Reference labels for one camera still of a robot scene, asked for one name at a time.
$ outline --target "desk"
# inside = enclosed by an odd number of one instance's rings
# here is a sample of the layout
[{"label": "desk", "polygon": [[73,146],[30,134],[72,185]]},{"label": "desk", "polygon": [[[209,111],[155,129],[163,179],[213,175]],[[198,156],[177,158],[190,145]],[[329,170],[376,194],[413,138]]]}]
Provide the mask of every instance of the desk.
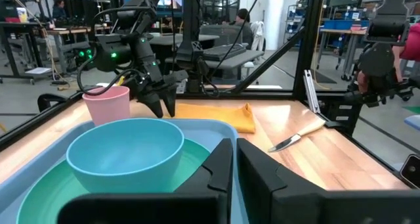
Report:
[{"label": "desk", "polygon": [[[109,30],[111,29],[111,27],[96,27],[95,30]],[[90,27],[84,27],[84,28],[74,28],[74,29],[70,29],[70,30],[47,30],[47,34],[52,35],[54,37],[54,42],[55,42],[55,47],[57,50],[57,54],[58,54],[58,60],[60,61],[60,71],[61,72],[66,72],[67,70],[67,62],[66,62],[66,58],[64,57],[64,52],[69,51],[69,49],[73,49],[76,48],[75,45],[77,44],[82,44],[82,46],[80,46],[80,48],[82,47],[89,47],[89,44],[87,42],[84,43],[74,43],[74,46],[71,47],[63,47],[63,45],[61,44],[61,36],[62,35],[66,35],[66,34],[85,34],[91,31]]]},{"label": "desk", "polygon": [[[236,107],[249,102],[257,132],[240,134],[262,151],[316,119],[297,101],[179,100],[178,103]],[[154,117],[143,104],[132,102],[133,117]],[[71,105],[0,153],[0,183],[79,123],[90,120],[83,101]],[[327,190],[409,189],[374,159],[334,129],[323,128],[290,148],[269,154],[300,176]]]},{"label": "desk", "polygon": [[[241,66],[243,66],[246,62],[253,61],[255,58],[259,56],[263,56],[263,54],[264,54],[263,51],[247,50],[244,53],[241,53],[239,55],[236,55],[229,59],[224,60],[222,64],[220,65],[219,69],[233,71],[235,68],[237,68],[238,69],[237,80],[241,80],[242,79]],[[173,62],[172,57],[165,59],[165,63],[172,63],[172,62]],[[220,63],[219,61],[216,61],[216,60],[206,60],[205,62],[207,63],[209,68],[216,68]]]},{"label": "desk", "polygon": [[5,50],[7,54],[7,58],[10,62],[10,67],[12,68],[13,74],[10,75],[0,75],[0,83],[3,82],[2,78],[15,78],[15,79],[30,79],[33,84],[33,76],[21,76],[18,71],[18,67],[16,66],[16,62],[14,61],[13,53],[11,46],[9,44],[9,39],[7,37],[8,32],[13,33],[25,33],[26,41],[31,43],[33,55],[35,57],[35,61],[37,63],[37,67],[43,67],[41,58],[39,56],[38,46],[33,34],[33,29],[38,27],[38,23],[8,23],[8,22],[0,22],[0,38],[4,41]]},{"label": "desk", "polygon": [[[182,37],[182,34],[175,34],[176,46],[182,43]],[[203,49],[207,49],[213,47],[214,40],[218,38],[219,36],[216,35],[199,35],[198,40]],[[165,59],[173,58],[173,35],[161,35],[159,37],[154,37],[149,40],[149,43],[156,55],[156,60],[159,61],[159,69],[162,73],[168,74],[170,68],[166,67]]]},{"label": "desk", "polygon": [[348,42],[348,49],[345,57],[345,65],[343,68],[343,75],[341,79],[343,80],[351,80],[352,75],[352,65],[354,60],[354,55],[356,54],[356,46],[359,40],[359,37],[365,35],[364,30],[321,30],[321,45],[320,45],[320,52],[318,53],[318,65],[321,62],[322,51],[324,50],[324,45],[326,44],[327,34],[349,34],[350,41]]},{"label": "desk", "polygon": [[[175,34],[175,44],[182,43],[182,34]],[[202,35],[198,36],[198,41],[210,41],[218,39],[219,36],[217,35]],[[173,35],[161,35],[159,37],[153,37],[149,40],[151,45],[164,45],[164,46],[172,46],[173,45]]]}]

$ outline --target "yellow towel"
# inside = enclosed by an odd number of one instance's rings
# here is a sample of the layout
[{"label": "yellow towel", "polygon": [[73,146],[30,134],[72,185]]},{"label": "yellow towel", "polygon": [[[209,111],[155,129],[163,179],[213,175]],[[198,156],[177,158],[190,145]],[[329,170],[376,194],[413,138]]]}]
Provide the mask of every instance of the yellow towel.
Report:
[{"label": "yellow towel", "polygon": [[255,133],[255,123],[251,105],[242,108],[221,108],[216,106],[199,106],[177,104],[175,118],[212,119],[226,122],[240,133]]}]

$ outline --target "workbench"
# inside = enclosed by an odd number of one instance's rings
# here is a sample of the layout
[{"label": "workbench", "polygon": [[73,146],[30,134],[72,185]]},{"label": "workbench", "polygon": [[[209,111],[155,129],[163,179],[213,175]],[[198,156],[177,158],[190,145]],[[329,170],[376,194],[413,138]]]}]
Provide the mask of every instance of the workbench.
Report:
[{"label": "workbench", "polygon": [[354,55],[356,54],[356,47],[357,42],[359,42],[359,39],[365,35],[365,30],[327,30],[327,29],[321,29],[321,45],[320,45],[320,51],[318,53],[318,66],[321,62],[322,52],[324,51],[324,46],[326,44],[326,39],[328,34],[348,34],[350,36],[346,57],[345,57],[345,63],[343,67],[343,74],[341,76],[341,79],[350,81],[353,71],[353,62],[354,62]]},{"label": "workbench", "polygon": [[[266,152],[273,145],[317,119],[298,101],[178,100],[177,103],[239,108],[252,107],[256,133],[243,137]],[[133,117],[154,117],[143,104],[132,102]],[[0,152],[0,183],[76,125],[91,119],[79,100]],[[327,190],[409,189],[391,172],[334,129],[321,130],[281,152],[269,154],[296,174]]]},{"label": "workbench", "polygon": [[[181,44],[182,43],[182,38],[183,35],[182,34],[175,34],[175,44]],[[217,35],[204,35],[204,34],[200,34],[198,36],[198,41],[202,42],[202,41],[210,41],[210,40],[214,40],[214,39],[218,39],[219,36]],[[151,40],[149,40],[149,43],[151,45],[165,45],[165,46],[172,46],[173,45],[173,34],[165,34],[165,35],[160,35],[157,37],[153,37]]]},{"label": "workbench", "polygon": [[43,67],[42,60],[39,56],[38,46],[34,35],[34,29],[38,28],[38,23],[9,23],[9,22],[0,22],[0,39],[4,41],[4,47],[6,51],[7,58],[12,68],[12,75],[0,75],[0,83],[3,83],[3,78],[14,78],[14,79],[29,79],[32,84],[34,84],[33,76],[21,75],[19,73],[18,67],[13,57],[12,49],[9,44],[9,33],[19,33],[24,34],[24,37],[28,43],[30,43],[33,55],[37,67]]},{"label": "workbench", "polygon": [[[95,27],[96,31],[106,31],[110,30],[111,27]],[[61,42],[61,37],[66,34],[87,34],[91,31],[90,27],[78,27],[70,30],[47,30],[47,34],[54,37],[55,47],[57,50],[58,60],[60,62],[60,71],[66,72],[67,70],[67,62],[66,58],[64,57],[64,52],[66,52],[66,49],[63,49],[63,44]]]}]

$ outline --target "black cable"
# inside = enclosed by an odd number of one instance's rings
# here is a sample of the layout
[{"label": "black cable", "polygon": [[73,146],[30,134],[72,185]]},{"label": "black cable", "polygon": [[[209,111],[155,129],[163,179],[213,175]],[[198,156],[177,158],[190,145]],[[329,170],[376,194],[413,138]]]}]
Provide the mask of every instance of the black cable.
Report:
[{"label": "black cable", "polygon": [[[205,80],[207,80],[207,82],[209,83],[209,85],[211,85],[213,87],[213,89],[214,89],[213,95],[209,94],[209,92],[207,92],[207,90],[205,90],[203,78]],[[202,76],[201,77],[201,86],[202,86],[202,89],[203,89],[204,94],[207,95],[207,96],[209,96],[209,97],[218,98],[221,95],[221,92],[219,91],[219,89],[217,88],[217,86],[214,83],[212,83],[207,76]]]},{"label": "black cable", "polygon": [[140,11],[140,10],[147,11],[147,10],[150,10],[150,7],[118,7],[118,8],[106,9],[105,11],[99,12],[92,19],[91,31],[88,34],[89,41],[95,40],[95,23],[96,23],[96,20],[102,15],[108,14],[111,12],[118,12],[118,11]]},{"label": "black cable", "polygon": [[172,44],[173,44],[173,52],[172,52],[172,72],[174,70],[175,67],[175,55],[177,53],[177,43],[175,42],[175,32],[176,32],[176,28],[175,28],[175,15],[173,14],[173,0],[171,0],[171,18],[172,18]]},{"label": "black cable", "polygon": [[257,4],[258,0],[255,0],[254,3],[252,4],[251,8],[249,9],[247,16],[245,16],[245,18],[243,19],[243,23],[241,26],[241,29],[239,30],[238,35],[236,36],[235,42],[234,44],[232,44],[232,46],[230,47],[229,51],[224,55],[224,57],[222,58],[222,60],[219,62],[219,64],[217,65],[217,67],[213,70],[213,73],[210,75],[209,79],[211,79],[213,77],[213,75],[215,74],[216,70],[219,69],[219,67],[221,67],[222,62],[226,59],[226,57],[229,55],[230,51],[234,48],[236,42],[238,42],[239,36],[242,33],[243,27],[245,26],[245,24],[247,23],[246,19],[249,16],[249,13],[251,13],[252,9],[254,9],[255,4]]},{"label": "black cable", "polygon": [[111,82],[108,86],[106,86],[103,90],[96,92],[96,93],[92,93],[89,92],[88,90],[86,90],[83,86],[83,84],[81,83],[81,72],[84,69],[84,67],[86,67],[86,65],[88,65],[89,63],[91,63],[94,59],[96,58],[96,49],[94,48],[93,51],[93,56],[92,58],[88,59],[87,61],[85,61],[78,69],[77,69],[77,86],[79,86],[80,90],[85,93],[86,95],[90,95],[90,96],[99,96],[105,92],[107,92],[107,90],[109,90],[115,83],[117,83],[117,81],[120,79],[121,76],[124,76],[126,73],[129,72],[134,72],[137,73],[139,76],[142,75],[142,73],[138,70],[135,69],[127,69],[122,71],[121,73],[119,73]]}]

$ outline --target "person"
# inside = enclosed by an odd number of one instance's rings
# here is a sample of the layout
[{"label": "person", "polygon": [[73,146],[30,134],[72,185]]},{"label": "person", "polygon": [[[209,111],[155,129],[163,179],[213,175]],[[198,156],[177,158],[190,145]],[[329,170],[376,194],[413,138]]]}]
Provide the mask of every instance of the person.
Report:
[{"label": "person", "polygon": [[[408,38],[405,46],[393,46],[394,67],[396,79],[401,82],[402,73],[400,69],[400,59],[420,61],[420,23],[412,25],[409,29]],[[357,75],[358,88],[361,93],[368,91],[368,78],[360,71]]]},{"label": "person", "polygon": [[52,17],[54,19],[65,18],[67,17],[66,11],[64,10],[64,1],[56,0],[54,6],[52,7]]},{"label": "person", "polygon": [[243,26],[243,29],[242,29],[242,42],[248,43],[248,46],[247,46],[248,50],[251,50],[252,42],[254,39],[252,30],[251,30],[250,19],[251,17],[248,14],[248,10],[240,9],[238,11],[238,14],[236,15],[236,21],[234,24],[236,26],[241,27],[243,22],[245,22],[245,25]]}]

